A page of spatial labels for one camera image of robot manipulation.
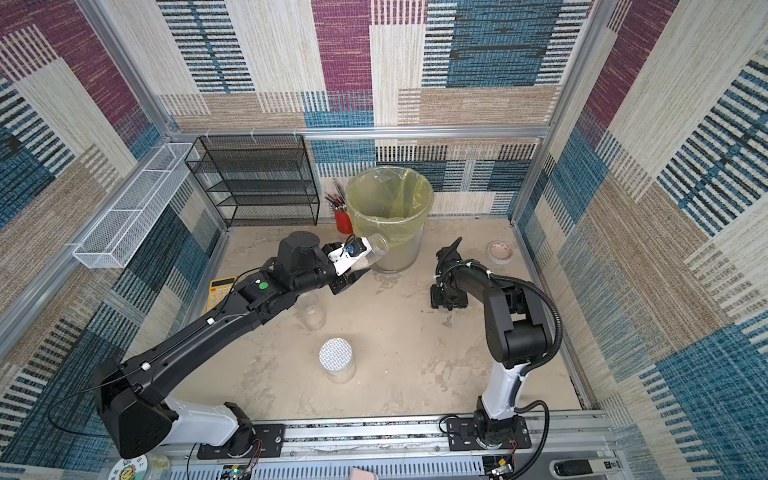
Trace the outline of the small jar with rice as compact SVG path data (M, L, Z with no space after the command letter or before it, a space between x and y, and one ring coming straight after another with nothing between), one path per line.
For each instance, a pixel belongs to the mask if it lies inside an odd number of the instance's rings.
M380 233L365 237L364 243L367 245L365 260L369 268L386 256L389 251L389 243Z

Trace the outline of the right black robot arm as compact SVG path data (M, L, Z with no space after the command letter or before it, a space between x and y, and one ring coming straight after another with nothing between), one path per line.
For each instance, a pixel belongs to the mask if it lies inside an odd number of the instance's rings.
M541 288L462 258L460 243L456 239L436 253L431 307L464 309L470 297L482 303L485 341L494 366L473 414L475 441L486 449L512 441L522 446L522 391L528 375L558 354L562 318Z

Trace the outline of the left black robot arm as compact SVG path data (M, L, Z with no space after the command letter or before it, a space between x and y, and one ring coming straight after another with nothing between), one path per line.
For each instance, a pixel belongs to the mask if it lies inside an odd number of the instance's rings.
M280 241L276 256L240 277L225 298L160 344L122 362L107 360L93 372L95 407L123 459L160 445L208 445L226 457L252 454L256 433L233 402L207 406L178 401L171 392L187 376L243 335L290 309L314 290L339 294L388 253L373 234L322 245L307 231Z

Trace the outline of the bin with yellow bag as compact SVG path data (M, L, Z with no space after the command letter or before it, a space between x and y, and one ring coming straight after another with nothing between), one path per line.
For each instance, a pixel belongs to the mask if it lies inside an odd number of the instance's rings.
M346 203L354 233L379 234L388 244L388 252L374 269L398 273L416 261L433 202L429 180L410 168L379 166L348 182Z

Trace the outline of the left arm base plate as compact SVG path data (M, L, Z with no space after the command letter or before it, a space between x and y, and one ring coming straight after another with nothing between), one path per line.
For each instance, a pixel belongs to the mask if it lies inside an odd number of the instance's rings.
M277 458L282 451L285 424L256 424L239 427L223 446L203 444L198 448L198 460L255 459L258 456Z

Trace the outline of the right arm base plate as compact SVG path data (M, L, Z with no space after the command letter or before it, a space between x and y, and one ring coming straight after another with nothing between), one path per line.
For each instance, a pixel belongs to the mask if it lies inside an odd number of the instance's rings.
M515 415L504 420L445 417L439 427L451 451L528 449L532 446L525 419Z

